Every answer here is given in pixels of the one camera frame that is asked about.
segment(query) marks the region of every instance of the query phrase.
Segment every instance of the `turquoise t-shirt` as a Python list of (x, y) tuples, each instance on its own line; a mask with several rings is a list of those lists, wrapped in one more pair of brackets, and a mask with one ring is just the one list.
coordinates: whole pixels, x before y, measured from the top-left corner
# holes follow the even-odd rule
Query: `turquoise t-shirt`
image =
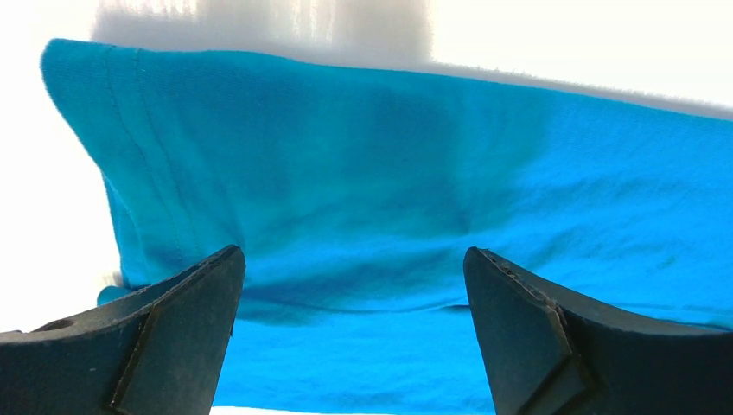
[(42, 71), (105, 178), (129, 289), (245, 250), (216, 405), (491, 413), (470, 246), (733, 329), (728, 120), (247, 52), (55, 40)]

